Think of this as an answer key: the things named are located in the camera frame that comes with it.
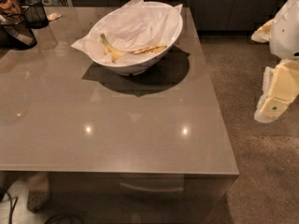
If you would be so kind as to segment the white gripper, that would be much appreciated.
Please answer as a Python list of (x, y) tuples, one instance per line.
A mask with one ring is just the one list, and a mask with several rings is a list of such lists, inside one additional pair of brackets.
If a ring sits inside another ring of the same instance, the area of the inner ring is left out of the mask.
[(261, 123), (277, 120), (299, 95), (299, 0), (287, 0), (273, 20), (251, 36), (258, 43), (269, 42), (270, 52), (282, 60), (263, 73), (263, 95), (254, 119)]

